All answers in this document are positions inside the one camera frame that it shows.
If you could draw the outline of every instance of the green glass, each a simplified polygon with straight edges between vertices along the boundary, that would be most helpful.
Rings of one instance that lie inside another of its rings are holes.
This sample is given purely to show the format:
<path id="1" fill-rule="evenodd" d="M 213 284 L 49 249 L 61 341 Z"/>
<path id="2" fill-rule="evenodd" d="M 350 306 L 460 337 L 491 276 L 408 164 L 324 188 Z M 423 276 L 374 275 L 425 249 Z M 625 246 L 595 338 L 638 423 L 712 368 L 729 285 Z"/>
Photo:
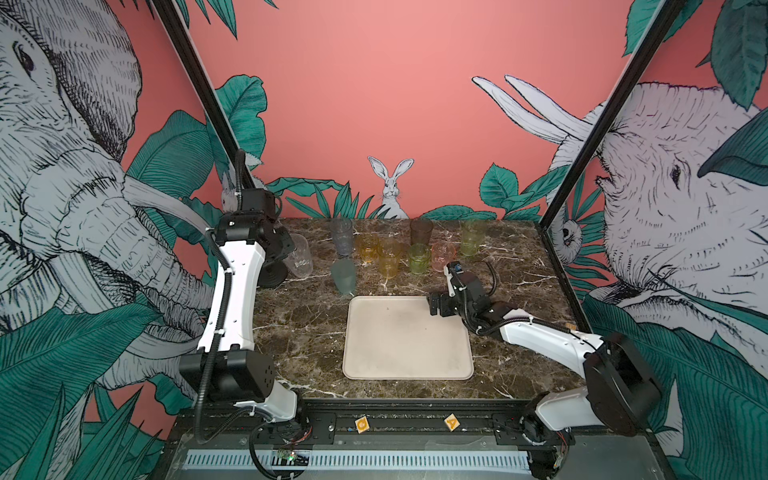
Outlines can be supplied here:
<path id="1" fill-rule="evenodd" d="M 411 273 L 416 275 L 427 273 L 431 259 L 432 251 L 424 243 L 414 243 L 408 249 L 408 265 L 411 267 Z"/>
<path id="2" fill-rule="evenodd" d="M 485 231 L 488 224 L 485 220 L 463 220 L 462 225 L 462 245 L 459 251 L 465 257 L 476 255 L 480 246 L 485 241 Z"/>

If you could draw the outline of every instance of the marble tabletop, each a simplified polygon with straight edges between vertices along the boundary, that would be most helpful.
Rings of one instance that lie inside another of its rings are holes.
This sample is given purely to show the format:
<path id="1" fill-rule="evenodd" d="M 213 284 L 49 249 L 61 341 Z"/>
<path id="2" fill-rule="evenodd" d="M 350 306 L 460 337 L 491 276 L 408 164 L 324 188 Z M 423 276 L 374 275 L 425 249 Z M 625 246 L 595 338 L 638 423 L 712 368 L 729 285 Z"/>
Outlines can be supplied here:
<path id="1" fill-rule="evenodd" d="M 409 220 L 354 220 L 355 231 L 393 234 L 409 243 Z M 259 351 L 274 358 L 278 381 L 305 397 L 378 399 L 529 399 L 545 390 L 583 385 L 575 373 L 531 350 L 470 335 L 475 374 L 467 380 L 351 380 L 342 372 L 347 309 L 351 296 L 338 294 L 330 267 L 339 258 L 328 220 L 282 219 L 291 233 L 307 238 L 314 271 L 305 279 L 289 274 L 274 290 L 259 289 L 253 335 Z M 435 222 L 432 240 L 456 242 L 458 222 Z M 499 276 L 494 300 L 506 300 L 540 318 L 573 323 L 541 239 L 531 222 L 489 222 L 480 252 L 464 260 L 485 285 L 491 277 L 483 260 Z M 398 275 L 385 280 L 376 265 L 363 265 L 356 254 L 358 295 L 425 295 L 444 290 L 445 277 L 430 270 L 413 275 L 405 260 Z"/>

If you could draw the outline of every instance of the green leaf illustration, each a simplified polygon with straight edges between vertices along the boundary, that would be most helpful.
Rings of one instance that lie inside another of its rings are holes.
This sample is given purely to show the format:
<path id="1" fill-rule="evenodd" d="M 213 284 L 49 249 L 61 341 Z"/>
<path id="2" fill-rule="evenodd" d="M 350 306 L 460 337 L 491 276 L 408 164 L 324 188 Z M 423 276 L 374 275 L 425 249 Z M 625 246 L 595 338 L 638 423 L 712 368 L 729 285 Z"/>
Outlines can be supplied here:
<path id="1" fill-rule="evenodd" d="M 45 480 L 53 458 L 61 420 L 66 414 L 64 403 L 64 386 L 62 385 L 43 428 L 18 467 L 14 480 Z"/>
<path id="2" fill-rule="evenodd" d="M 320 190 L 317 185 L 315 185 L 315 195 L 317 197 L 317 207 L 320 208 L 320 212 L 325 218 L 330 218 L 331 210 L 328 208 L 328 200 L 326 200 L 326 196 L 323 195 L 323 191 Z"/>
<path id="3" fill-rule="evenodd" d="M 237 23 L 235 22 L 235 9 L 232 0 L 208 0 L 210 6 L 219 15 L 221 21 L 230 29 L 232 35 L 237 38 Z"/>
<path id="4" fill-rule="evenodd" d="M 741 480 L 768 472 L 763 447 L 768 442 L 768 380 L 685 329 L 635 323 L 622 309 L 590 296 L 581 306 L 595 333 L 623 333 L 650 364 L 663 393 L 648 419 L 654 431 L 664 425 L 672 384 L 677 382 L 686 433 L 682 457 L 693 475 Z"/>
<path id="5" fill-rule="evenodd" d="M 231 0 L 208 0 L 216 9 L 216 4 L 227 4 L 232 9 Z M 232 133 L 240 148 L 254 157 L 261 157 L 266 143 L 264 121 L 259 114 L 266 110 L 266 93 L 258 77 L 237 75 L 227 80 L 216 89 L 224 115 L 232 127 Z"/>
<path id="6" fill-rule="evenodd" d="M 126 173 L 172 197 L 188 198 L 213 166 L 205 125 L 178 110 L 144 142 Z"/>
<path id="7" fill-rule="evenodd" d="M 605 252 L 605 245 L 587 245 L 586 247 L 582 247 L 578 254 L 584 256 L 603 252 Z"/>
<path id="8" fill-rule="evenodd" d="M 667 35 L 664 37 L 664 41 L 669 40 L 672 35 L 677 33 L 680 28 L 685 25 L 685 22 L 694 14 L 694 12 L 701 5 L 702 0 L 688 0 L 680 10 L 680 13 L 672 22 Z M 627 47 L 624 49 L 624 54 L 629 55 L 634 53 L 640 40 L 643 38 L 643 33 L 650 23 L 650 20 L 654 17 L 656 8 L 659 5 L 659 0 L 634 0 L 627 16 Z"/>
<path id="9" fill-rule="evenodd" d="M 602 280 L 608 280 L 605 275 L 598 272 L 597 270 L 592 270 L 591 268 L 574 268 L 572 266 L 564 266 L 563 268 L 568 273 L 568 275 L 574 276 L 576 278 L 599 278 Z"/>
<path id="10" fill-rule="evenodd" d="M 155 375 L 149 381 L 155 386 L 154 398 L 163 404 L 168 415 L 177 415 L 179 410 L 192 406 L 192 400 L 166 375 Z"/>
<path id="11" fill-rule="evenodd" d="M 585 280 L 579 280 L 577 278 L 569 278 L 568 282 L 570 282 L 571 286 L 574 288 L 581 288 L 589 292 L 597 288 L 595 285 L 592 285 L 591 283 Z"/>
<path id="12" fill-rule="evenodd" d="M 131 416 L 140 394 L 141 390 L 104 423 L 70 469 L 67 480 L 97 480 L 104 477 L 104 473 L 122 450 L 122 439 L 131 423 Z"/>
<path id="13" fill-rule="evenodd" d="M 5 402 L 0 471 L 29 450 L 62 384 L 69 411 L 144 327 L 161 318 L 155 310 L 136 303 L 93 315 L 65 315 L 53 308 L 0 336 L 0 398 Z"/>
<path id="14" fill-rule="evenodd" d="M 343 187 L 334 180 L 310 180 L 309 178 L 281 177 L 269 182 L 267 186 L 275 196 L 280 196 L 285 190 L 292 191 L 300 197 L 311 197 L 315 194 L 315 186 L 320 190 L 332 188 L 336 191 Z"/>
<path id="15" fill-rule="evenodd" d="M 581 192 L 584 190 L 584 177 L 585 175 L 581 175 L 578 178 L 578 181 L 576 182 L 576 188 L 574 189 L 574 199 L 573 204 L 571 205 L 571 217 L 578 218 L 578 215 L 576 214 L 579 210 L 579 203 L 581 202 Z"/>
<path id="16" fill-rule="evenodd" d="M 529 222 L 538 222 L 541 216 L 538 214 L 540 207 L 525 208 L 523 210 L 515 210 L 504 215 L 504 220 L 524 220 Z"/>
<path id="17" fill-rule="evenodd" d="M 445 205 L 430 210 L 422 217 L 430 220 L 496 220 L 496 213 L 488 211 L 475 212 L 464 205 Z"/>
<path id="18" fill-rule="evenodd" d="M 300 211 L 304 212 L 305 214 L 309 215 L 311 218 L 323 218 L 323 214 L 319 211 L 313 209 L 312 207 L 309 207 L 305 204 L 302 204 L 298 200 L 294 200 L 293 198 L 286 197 L 286 200 L 288 200 L 288 203 L 293 205 L 294 207 L 298 208 Z"/>
<path id="19" fill-rule="evenodd" d="M 574 218 L 581 218 L 582 215 L 587 213 L 590 208 L 594 205 L 594 202 L 597 201 L 597 199 L 600 197 L 600 194 L 603 193 L 603 189 L 598 187 L 594 192 L 589 194 L 589 197 L 587 197 L 587 200 L 584 200 L 584 203 L 581 204 L 581 206 L 578 208 L 578 211 L 574 215 Z"/>
<path id="20" fill-rule="evenodd" d="M 581 266 L 596 266 L 597 268 L 601 268 L 605 271 L 610 271 L 607 266 L 605 266 L 603 263 L 598 262 L 597 260 L 591 259 L 590 257 L 576 257 L 576 260 L 574 260 L 574 264 L 581 265 Z"/>
<path id="21" fill-rule="evenodd" d="M 518 176 L 512 170 L 492 164 L 480 182 L 480 198 L 490 207 L 502 207 L 502 201 L 518 194 Z"/>
<path id="22" fill-rule="evenodd" d="M 520 195 L 533 194 L 533 200 L 538 200 L 539 198 L 548 195 L 554 189 L 560 187 L 565 176 L 568 174 L 569 168 L 568 165 L 563 165 L 562 167 L 550 170 L 537 180 L 534 180 L 533 183 L 520 192 Z"/>
<path id="23" fill-rule="evenodd" d="M 187 0 L 176 0 L 176 4 L 179 5 L 179 10 L 181 10 L 181 16 L 184 17 L 184 23 L 187 25 L 187 28 L 189 28 L 190 27 L 190 11 L 187 9 Z"/>
<path id="24" fill-rule="evenodd" d="M 730 99 L 749 108 L 768 62 L 768 9 L 726 0 L 712 35 L 712 71 Z"/>
<path id="25" fill-rule="evenodd" d="M 697 176 L 710 172 L 768 186 L 768 108 L 725 140 L 701 165 Z"/>
<path id="26" fill-rule="evenodd" d="M 319 197 L 325 197 L 323 192 L 317 191 Z M 339 194 L 336 195 L 336 201 L 333 202 L 333 216 L 334 217 L 348 217 L 347 212 L 349 210 L 350 199 L 352 192 L 349 189 L 349 182 L 344 185 Z"/>

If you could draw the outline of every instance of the elephant tusk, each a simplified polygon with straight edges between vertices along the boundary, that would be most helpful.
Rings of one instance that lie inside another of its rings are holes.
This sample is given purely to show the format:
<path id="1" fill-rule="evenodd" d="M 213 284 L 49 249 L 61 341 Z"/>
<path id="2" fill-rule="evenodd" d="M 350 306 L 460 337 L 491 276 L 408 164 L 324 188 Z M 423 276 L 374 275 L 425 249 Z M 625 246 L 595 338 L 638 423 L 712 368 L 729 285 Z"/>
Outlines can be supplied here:
<path id="1" fill-rule="evenodd" d="M 184 220 L 200 232 L 205 232 L 208 227 L 213 226 L 208 225 L 194 210 L 171 195 L 164 194 L 158 189 L 150 187 L 128 175 L 125 176 L 123 195 L 125 200 L 134 207 L 156 208 L 161 212 L 173 215 L 179 220 Z"/>

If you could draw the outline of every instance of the drinking glass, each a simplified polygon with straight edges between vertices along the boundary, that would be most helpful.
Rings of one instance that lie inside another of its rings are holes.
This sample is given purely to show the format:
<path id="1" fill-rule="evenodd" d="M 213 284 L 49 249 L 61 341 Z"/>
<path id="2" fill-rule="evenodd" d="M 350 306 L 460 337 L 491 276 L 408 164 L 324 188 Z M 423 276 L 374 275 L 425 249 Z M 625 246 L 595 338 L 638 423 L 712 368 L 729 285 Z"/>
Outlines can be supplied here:
<path id="1" fill-rule="evenodd" d="M 351 258 L 339 258 L 331 265 L 331 277 L 339 289 L 339 293 L 346 295 L 355 294 L 356 269 L 355 262 Z"/>
<path id="2" fill-rule="evenodd" d="M 414 243 L 408 249 L 408 265 L 411 267 L 411 273 L 423 275 L 429 268 L 429 259 L 432 258 L 432 252 L 424 243 Z"/>
<path id="3" fill-rule="evenodd" d="M 365 263 L 379 258 L 379 237 L 375 233 L 361 233 L 357 236 L 357 253 Z"/>
<path id="4" fill-rule="evenodd" d="M 299 278 L 307 278 L 312 275 L 312 252 L 310 251 L 310 243 L 306 241 L 304 235 L 298 233 L 290 234 L 293 244 L 296 245 L 296 249 L 288 254 L 288 257 L 283 260 L 288 270 L 293 275 Z"/>
<path id="5" fill-rule="evenodd" d="M 435 242 L 432 245 L 432 269 L 435 272 L 442 272 L 445 265 L 448 265 L 456 258 L 456 247 L 449 242 Z"/>
<path id="6" fill-rule="evenodd" d="M 424 243 L 429 245 L 434 224 L 429 218 L 419 217 L 411 220 L 411 245 Z"/>
<path id="7" fill-rule="evenodd" d="M 485 230 L 488 224 L 485 220 L 462 220 L 462 255 L 470 257 L 480 250 L 485 240 Z"/>
<path id="8" fill-rule="evenodd" d="M 384 278 L 394 278 L 397 275 L 398 263 L 400 263 L 400 244 L 394 237 L 382 238 L 379 241 L 379 273 Z"/>
<path id="9" fill-rule="evenodd" d="M 331 220 L 331 238 L 336 251 L 342 257 L 352 255 L 355 250 L 354 230 L 349 218 L 336 217 Z"/>

